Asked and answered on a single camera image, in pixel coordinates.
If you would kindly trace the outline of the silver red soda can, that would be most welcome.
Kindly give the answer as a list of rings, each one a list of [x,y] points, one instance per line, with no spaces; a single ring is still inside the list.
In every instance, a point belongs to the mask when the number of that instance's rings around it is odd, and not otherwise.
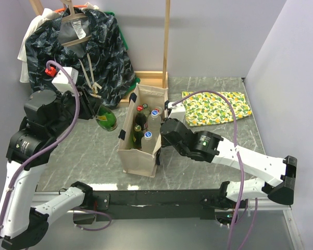
[[[161,107],[155,107],[155,110],[158,111],[159,115],[162,116],[163,115],[163,109]]]

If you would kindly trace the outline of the dark cola glass bottle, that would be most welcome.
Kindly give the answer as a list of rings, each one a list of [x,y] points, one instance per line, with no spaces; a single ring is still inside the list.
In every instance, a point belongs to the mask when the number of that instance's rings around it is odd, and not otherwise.
[[[142,105],[138,105],[136,110],[137,110],[137,114],[134,120],[135,124],[139,125],[142,131],[146,131],[148,124],[147,124],[147,117],[144,114],[144,108]]]

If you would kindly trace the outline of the green glass bottle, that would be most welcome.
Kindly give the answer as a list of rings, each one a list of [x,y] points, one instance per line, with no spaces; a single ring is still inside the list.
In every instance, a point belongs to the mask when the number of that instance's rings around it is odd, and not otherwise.
[[[134,126],[134,131],[133,131],[133,136],[132,136],[132,140],[133,140],[133,146],[136,149],[141,150],[142,149],[142,143],[141,140],[144,137],[144,133],[141,129],[141,126],[136,124]]]
[[[98,125],[106,131],[113,131],[117,127],[117,118],[115,114],[104,105],[100,105],[95,119]]]

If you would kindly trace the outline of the clear soda water bottle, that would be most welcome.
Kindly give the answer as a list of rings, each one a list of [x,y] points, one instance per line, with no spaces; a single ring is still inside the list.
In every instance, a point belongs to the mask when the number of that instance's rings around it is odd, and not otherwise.
[[[143,113],[148,118],[149,115],[151,114],[151,109],[147,103],[144,103],[142,106],[143,106]]]

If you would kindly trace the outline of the beige canvas tote bag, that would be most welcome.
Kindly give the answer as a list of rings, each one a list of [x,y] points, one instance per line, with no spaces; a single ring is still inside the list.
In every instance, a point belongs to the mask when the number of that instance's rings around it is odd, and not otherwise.
[[[137,85],[131,93],[129,108],[119,134],[118,154],[125,173],[136,174],[153,178],[159,165],[161,136],[154,142],[151,154],[133,147],[134,120],[137,106],[147,103],[151,107],[164,108],[168,101],[168,89],[148,85]]]

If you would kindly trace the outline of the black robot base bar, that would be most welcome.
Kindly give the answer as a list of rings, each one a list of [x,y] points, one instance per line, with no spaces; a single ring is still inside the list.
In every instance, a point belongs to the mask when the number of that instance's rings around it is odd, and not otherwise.
[[[200,218],[233,210],[224,188],[202,190],[94,191],[83,209],[101,211],[113,219]]]

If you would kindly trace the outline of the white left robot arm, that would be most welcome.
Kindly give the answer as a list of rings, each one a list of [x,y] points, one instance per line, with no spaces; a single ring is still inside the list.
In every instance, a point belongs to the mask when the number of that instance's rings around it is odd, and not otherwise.
[[[63,94],[36,91],[25,103],[25,116],[11,137],[6,154],[7,175],[0,201],[2,248],[35,246],[49,226],[69,210],[95,207],[92,187],[79,181],[42,205],[33,206],[32,201],[52,151],[78,119],[94,117],[96,106],[97,102],[82,87]]]

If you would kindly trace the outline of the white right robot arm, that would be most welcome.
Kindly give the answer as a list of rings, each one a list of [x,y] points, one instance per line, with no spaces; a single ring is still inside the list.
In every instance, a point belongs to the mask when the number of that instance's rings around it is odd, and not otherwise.
[[[294,203],[297,158],[267,156],[209,131],[192,132],[177,119],[167,119],[160,127],[162,147],[173,146],[181,155],[195,161],[221,164],[254,176],[243,182],[224,182],[218,201],[230,207],[237,199],[267,197],[290,206]]]

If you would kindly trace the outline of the lemon print cloth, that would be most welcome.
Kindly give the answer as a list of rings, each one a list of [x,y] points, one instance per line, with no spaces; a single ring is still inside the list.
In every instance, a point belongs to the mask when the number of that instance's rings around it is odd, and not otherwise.
[[[184,100],[185,118],[189,126],[209,126],[233,121],[231,109],[236,119],[242,119],[252,114],[252,110],[241,92],[220,92],[229,106],[220,96],[208,92],[199,93]]]

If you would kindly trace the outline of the wooden clothes rack stand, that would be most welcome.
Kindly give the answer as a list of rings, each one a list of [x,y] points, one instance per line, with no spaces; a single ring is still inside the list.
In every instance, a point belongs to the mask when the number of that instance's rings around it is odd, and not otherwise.
[[[30,0],[30,5],[36,15],[41,15],[44,7],[41,1]],[[72,1],[60,1],[63,5],[66,5],[70,10],[70,15],[63,18],[63,21],[75,20],[78,18],[85,17],[84,14],[76,14],[74,12],[74,6]],[[165,27],[164,27],[164,52],[163,52],[163,64],[162,71],[136,71],[135,74],[141,79],[142,85],[148,85],[153,87],[158,87],[162,89],[168,88],[168,72],[167,72],[167,55],[168,55],[168,39],[169,39],[169,21],[170,21],[170,0],[165,1]],[[64,46],[73,46],[85,41],[88,41],[91,36],[86,36],[82,39],[77,39],[72,42],[64,43]],[[129,95],[133,93],[130,91],[119,103],[119,107],[128,107],[129,105]]]

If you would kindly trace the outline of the dark patterned hanging jacket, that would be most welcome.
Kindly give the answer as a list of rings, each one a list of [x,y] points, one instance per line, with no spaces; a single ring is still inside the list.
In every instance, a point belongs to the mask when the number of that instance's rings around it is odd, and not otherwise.
[[[57,90],[52,77],[45,73],[46,63],[54,60],[63,67],[78,71],[76,85],[86,88],[97,82],[102,89],[98,94],[102,104],[116,108],[128,89],[135,83],[135,73],[121,38],[117,19],[98,9],[75,9],[83,11],[90,21],[91,38],[84,43],[64,47],[58,43],[59,23],[43,24],[36,33],[42,31],[39,39],[32,42],[36,50],[36,63],[28,64],[30,86],[33,91]]]

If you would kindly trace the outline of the wooden clothes hanger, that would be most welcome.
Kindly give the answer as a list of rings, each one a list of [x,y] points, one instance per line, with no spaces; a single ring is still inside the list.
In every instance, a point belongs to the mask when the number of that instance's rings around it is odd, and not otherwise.
[[[64,47],[75,46],[87,42],[92,36],[89,29],[89,18],[84,12],[76,12],[72,1],[61,1],[68,9],[63,13],[59,24],[58,41]]]

